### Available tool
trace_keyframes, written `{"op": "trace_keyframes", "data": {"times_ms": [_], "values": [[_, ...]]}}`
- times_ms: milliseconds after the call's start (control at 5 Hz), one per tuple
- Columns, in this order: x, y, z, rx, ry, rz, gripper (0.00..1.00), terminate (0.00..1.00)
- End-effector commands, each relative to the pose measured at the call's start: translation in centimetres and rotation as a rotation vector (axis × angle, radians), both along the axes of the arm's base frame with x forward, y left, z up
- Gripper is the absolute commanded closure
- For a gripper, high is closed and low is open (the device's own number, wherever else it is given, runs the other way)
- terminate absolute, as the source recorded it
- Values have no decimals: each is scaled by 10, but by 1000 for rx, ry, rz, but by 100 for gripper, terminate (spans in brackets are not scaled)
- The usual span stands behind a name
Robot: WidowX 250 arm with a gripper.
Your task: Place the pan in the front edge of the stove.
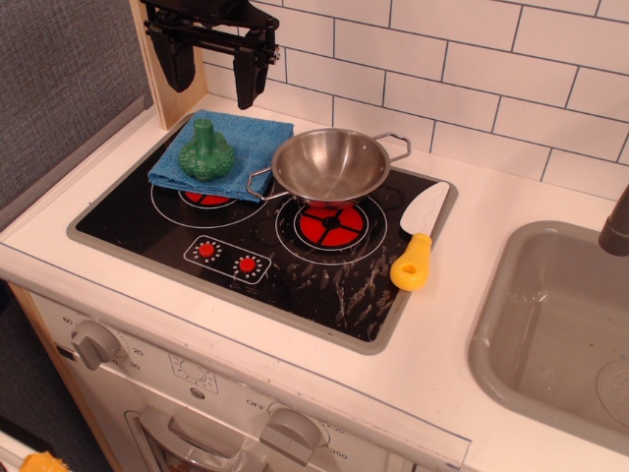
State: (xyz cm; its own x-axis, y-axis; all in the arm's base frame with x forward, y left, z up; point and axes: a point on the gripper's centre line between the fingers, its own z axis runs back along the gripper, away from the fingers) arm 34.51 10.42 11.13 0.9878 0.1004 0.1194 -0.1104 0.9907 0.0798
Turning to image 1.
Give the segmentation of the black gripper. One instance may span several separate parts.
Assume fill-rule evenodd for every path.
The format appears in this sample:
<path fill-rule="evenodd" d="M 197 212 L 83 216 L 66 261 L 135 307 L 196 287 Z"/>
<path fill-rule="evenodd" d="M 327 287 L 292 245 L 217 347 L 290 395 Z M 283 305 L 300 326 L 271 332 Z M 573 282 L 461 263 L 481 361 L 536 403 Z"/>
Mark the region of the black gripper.
<path fill-rule="evenodd" d="M 195 73 L 194 47 L 234 54 L 238 107 L 264 91 L 268 63 L 279 58 L 279 21 L 248 1 L 145 1 L 144 22 L 167 84 L 183 92 Z"/>

